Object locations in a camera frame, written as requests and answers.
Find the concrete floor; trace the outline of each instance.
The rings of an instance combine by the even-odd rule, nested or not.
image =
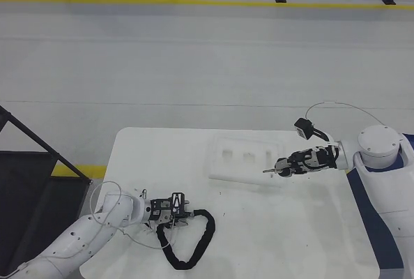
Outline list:
[[[292,130],[324,100],[414,133],[414,11],[0,3],[0,103],[76,164],[127,126]],[[337,139],[375,123],[327,107]]]

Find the thin wire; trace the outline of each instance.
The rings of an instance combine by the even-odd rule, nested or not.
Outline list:
[[[11,277],[13,274],[17,273],[18,271],[20,271],[20,270],[19,270],[19,269],[15,269],[15,270],[14,270],[11,274],[6,275],[6,276],[0,276],[0,278],[2,278],[2,279],[9,278],[9,277]]]
[[[137,243],[139,245],[142,245],[142,246],[147,247],[147,248],[150,248],[150,249],[162,250],[162,249],[166,248],[167,246],[169,246],[170,243],[171,243],[171,240],[173,239],[174,220],[175,219],[173,219],[173,224],[171,225],[170,241],[168,241],[168,243],[165,246],[162,246],[162,247],[153,247],[153,246],[148,246],[146,244],[140,243],[137,240],[135,240],[134,238],[132,238],[129,234],[125,233],[122,229],[119,229],[118,227],[115,227],[115,228],[117,230],[119,230],[120,232],[122,232],[122,234],[124,236],[128,236],[128,238],[131,239],[131,241],[134,242],[134,243]]]
[[[319,102],[319,103],[317,103],[317,104],[315,104],[315,105],[312,105],[312,106],[310,106],[310,107],[307,109],[307,111],[306,111],[306,113],[305,113],[305,118],[307,119],[307,113],[311,110],[311,108],[313,108],[313,107],[315,107],[315,106],[317,106],[317,105],[321,105],[321,104],[338,104],[338,105],[347,105],[347,106],[349,106],[349,107],[353,107],[353,108],[355,108],[355,109],[358,109],[358,110],[363,111],[364,113],[368,114],[369,116],[371,116],[371,117],[373,117],[375,120],[377,120],[380,124],[385,125],[385,124],[384,124],[382,121],[380,121],[377,117],[375,117],[373,114],[370,114],[370,113],[369,113],[369,112],[367,112],[366,110],[361,109],[360,107],[356,107],[355,105],[350,105],[350,104],[347,104],[347,103],[341,103],[341,102]]]

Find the yellow floor line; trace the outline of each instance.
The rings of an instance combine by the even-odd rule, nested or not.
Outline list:
[[[75,167],[90,179],[103,179],[103,177],[105,177],[105,172],[107,172],[107,166],[102,165],[76,165]],[[52,176],[77,177],[77,175],[65,165],[56,165],[52,172]]]
[[[275,2],[239,2],[204,0],[0,0],[0,2],[25,3],[87,3],[87,4],[171,4],[171,5],[207,5],[207,6],[244,6],[274,8],[338,8],[338,9],[379,9],[414,10],[414,5],[354,4],[354,3],[275,3]]]

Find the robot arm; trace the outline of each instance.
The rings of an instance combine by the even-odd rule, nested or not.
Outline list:
[[[323,137],[311,121],[299,119],[298,134],[308,140]],[[369,199],[390,229],[404,262],[404,278],[414,279],[414,150],[410,142],[394,129],[376,125],[360,132],[356,141],[340,141],[314,149],[292,153],[280,158],[273,169],[280,176],[317,172],[322,169],[357,169]],[[404,166],[384,172],[370,172],[367,168],[385,169],[401,155]]]
[[[80,217],[39,256],[21,264],[10,278],[66,278],[92,258],[119,228],[149,220],[168,225],[184,223],[192,215],[185,212],[187,203],[183,193],[152,200],[146,199],[145,190],[142,197],[123,191],[107,193],[101,212]]]

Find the metal frame bar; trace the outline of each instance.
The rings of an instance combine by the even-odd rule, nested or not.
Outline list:
[[[90,178],[84,175],[81,171],[79,171],[73,164],[71,164],[68,160],[66,160],[60,153],[55,151],[50,145],[48,145],[44,140],[42,140],[37,134],[35,134],[32,130],[27,128],[20,120],[14,117],[10,112],[8,112],[4,107],[0,106],[0,115],[5,117],[9,122],[11,122],[15,127],[20,129],[24,134],[28,135],[31,139],[33,139],[37,144],[39,144],[42,148],[44,148],[47,152],[52,154],[54,157],[57,158],[60,162],[62,162],[66,167],[69,167],[76,175],[80,176],[82,179],[86,180],[87,183],[91,183]]]

